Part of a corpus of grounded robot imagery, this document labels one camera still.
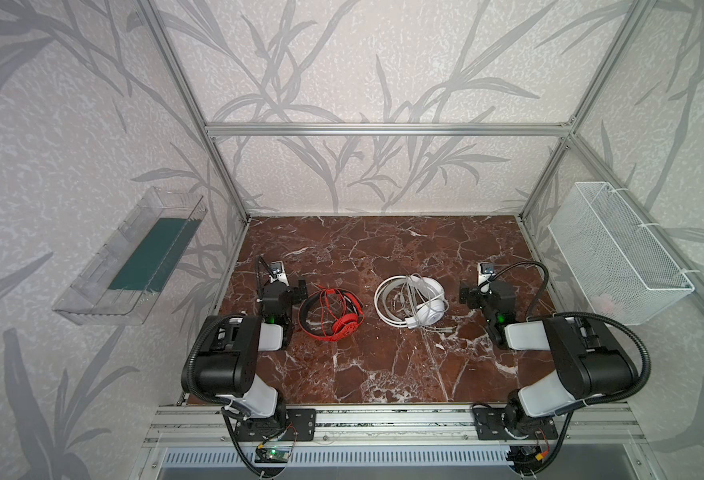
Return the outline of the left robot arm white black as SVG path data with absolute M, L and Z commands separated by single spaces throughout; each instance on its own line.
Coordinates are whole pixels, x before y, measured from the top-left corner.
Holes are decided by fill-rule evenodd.
M 289 428 L 282 393 L 257 374 L 262 352 L 287 349 L 293 333 L 293 307 L 308 298 L 306 281 L 296 287 L 281 281 L 262 286 L 259 311 L 206 318 L 181 374 L 184 392 L 222 407 L 237 422 L 235 438 L 266 439 Z

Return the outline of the red black headphones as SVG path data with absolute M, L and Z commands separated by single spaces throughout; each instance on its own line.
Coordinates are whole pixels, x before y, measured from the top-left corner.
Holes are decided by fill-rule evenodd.
M 309 316 L 314 307 L 320 308 L 320 333 L 313 332 L 309 324 Z M 301 329 L 311 338 L 324 342 L 338 342 L 351 336 L 365 319 L 363 304 L 358 296 L 341 288 L 318 290 L 299 309 Z

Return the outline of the white headphones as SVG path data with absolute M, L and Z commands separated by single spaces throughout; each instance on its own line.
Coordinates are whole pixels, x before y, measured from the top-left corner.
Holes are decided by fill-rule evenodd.
M 400 301 L 402 316 L 391 309 L 389 297 Z M 397 329 L 451 332 L 451 327 L 438 327 L 449 302 L 445 289 L 433 278 L 416 274 L 396 275 L 385 279 L 374 294 L 374 307 L 381 321 Z

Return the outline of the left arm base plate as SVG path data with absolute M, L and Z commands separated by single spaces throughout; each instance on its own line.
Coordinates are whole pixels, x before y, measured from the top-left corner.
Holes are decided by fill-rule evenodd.
M 309 442 L 314 440 L 316 424 L 316 409 L 290 407 L 268 418 L 238 421 L 235 435 L 238 441 L 262 441 L 287 433 L 287 440 L 297 437 L 298 442 Z

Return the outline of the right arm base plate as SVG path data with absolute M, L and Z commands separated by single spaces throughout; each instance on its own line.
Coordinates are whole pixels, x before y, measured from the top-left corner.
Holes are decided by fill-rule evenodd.
M 530 417 L 512 406 L 493 407 L 476 403 L 470 408 L 480 440 L 557 440 L 559 433 L 552 417 Z

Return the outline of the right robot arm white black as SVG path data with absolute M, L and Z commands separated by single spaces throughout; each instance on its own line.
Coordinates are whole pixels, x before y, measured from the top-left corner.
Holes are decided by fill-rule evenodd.
M 491 263 L 481 263 L 477 283 L 459 287 L 460 303 L 482 313 L 495 346 L 548 352 L 554 362 L 553 371 L 544 378 L 512 391 L 505 406 L 472 406 L 482 440 L 526 440 L 538 433 L 552 433 L 555 417 L 630 398 L 646 386 L 652 373 L 649 349 L 626 325 L 592 312 L 536 315 L 550 272 L 538 261 L 523 264 L 542 274 L 524 319 L 517 317 L 515 288 L 502 278 L 508 267 L 496 269 Z

